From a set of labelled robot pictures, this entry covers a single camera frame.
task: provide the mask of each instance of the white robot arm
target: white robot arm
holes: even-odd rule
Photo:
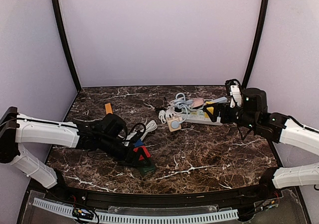
[[[23,114],[18,114],[17,118],[18,128],[16,129],[15,142],[18,143],[20,155],[14,157],[9,164],[21,170],[27,177],[35,179],[45,188],[50,189],[57,184],[56,171],[28,152],[22,143],[48,143],[75,148],[80,137],[77,134],[77,126],[72,122],[51,124],[47,120],[34,119]]]
[[[230,103],[211,104],[203,108],[212,122],[236,123],[275,143],[299,147],[319,155],[319,130],[299,123],[292,116],[267,112],[266,93],[257,88],[242,89],[238,80],[225,83]],[[213,113],[207,108],[213,107]],[[294,168],[270,168],[260,179],[269,189],[319,185],[319,163]]]
[[[96,125],[74,124],[72,122],[54,122],[28,117],[10,107],[0,119],[0,163],[8,163],[50,189],[56,184],[64,184],[62,175],[32,155],[22,143],[36,142],[65,146],[68,148],[97,148],[107,152],[123,165],[139,167],[140,155],[147,161],[143,149],[134,149],[134,143],[144,134],[137,131],[130,140],[118,139],[124,130],[125,122],[114,114],[108,114]]]

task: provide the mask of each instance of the beige plug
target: beige plug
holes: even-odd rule
[[[183,120],[178,114],[175,114],[171,110],[166,111],[165,119],[170,132],[174,132],[181,129],[180,122]]]

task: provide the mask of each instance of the green block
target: green block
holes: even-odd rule
[[[156,170],[156,166],[155,166],[153,160],[151,158],[149,158],[149,160],[151,162],[150,166],[143,167],[143,168],[142,167],[138,168],[138,171],[140,172],[142,177],[146,176],[147,174],[153,173]]]

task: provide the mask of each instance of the brown marble surface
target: brown marble surface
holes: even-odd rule
[[[215,99],[226,95],[223,86],[159,86],[85,88],[67,117],[73,122],[92,122],[105,116],[104,104],[122,117],[130,129],[137,122],[154,119],[156,131],[144,144],[157,166],[142,178],[138,170],[118,166],[102,151],[54,147],[47,165],[62,171],[68,186],[96,191],[135,194],[181,194],[218,191],[258,183],[268,167],[276,167],[266,140],[252,134],[242,141],[235,125],[212,126],[183,123],[169,132],[154,107],[178,92],[188,98]]]

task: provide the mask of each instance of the white cable management strip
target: white cable management strip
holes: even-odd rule
[[[60,216],[73,218],[73,207],[71,205],[59,204],[49,200],[34,198],[33,206]],[[96,212],[96,214],[99,216],[101,224],[209,224],[238,219],[237,210],[170,217],[129,216],[102,212]]]

